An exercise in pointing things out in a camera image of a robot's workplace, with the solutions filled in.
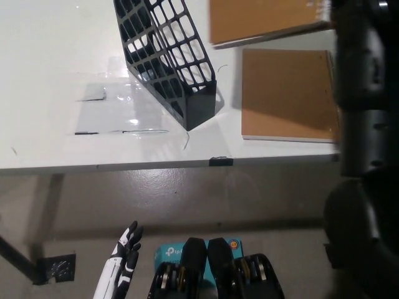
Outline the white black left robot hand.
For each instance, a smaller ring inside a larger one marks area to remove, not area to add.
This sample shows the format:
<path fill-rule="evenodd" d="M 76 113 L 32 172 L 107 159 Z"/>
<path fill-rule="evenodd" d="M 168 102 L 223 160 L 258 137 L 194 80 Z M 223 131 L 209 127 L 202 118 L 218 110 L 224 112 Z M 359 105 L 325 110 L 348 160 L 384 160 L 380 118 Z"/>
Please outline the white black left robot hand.
<path fill-rule="evenodd" d="M 106 260 L 93 298 L 126 298 L 137 266 L 143 226 L 133 221 Z"/>

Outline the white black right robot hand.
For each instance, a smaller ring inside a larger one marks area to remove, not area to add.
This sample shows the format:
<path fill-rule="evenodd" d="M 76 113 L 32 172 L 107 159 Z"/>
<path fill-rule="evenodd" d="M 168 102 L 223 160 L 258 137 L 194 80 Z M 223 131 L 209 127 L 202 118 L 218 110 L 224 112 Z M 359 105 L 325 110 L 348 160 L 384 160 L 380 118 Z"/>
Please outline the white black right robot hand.
<path fill-rule="evenodd" d="M 398 1 L 331 1 L 333 13 L 355 11 L 374 26 L 398 28 Z"/>

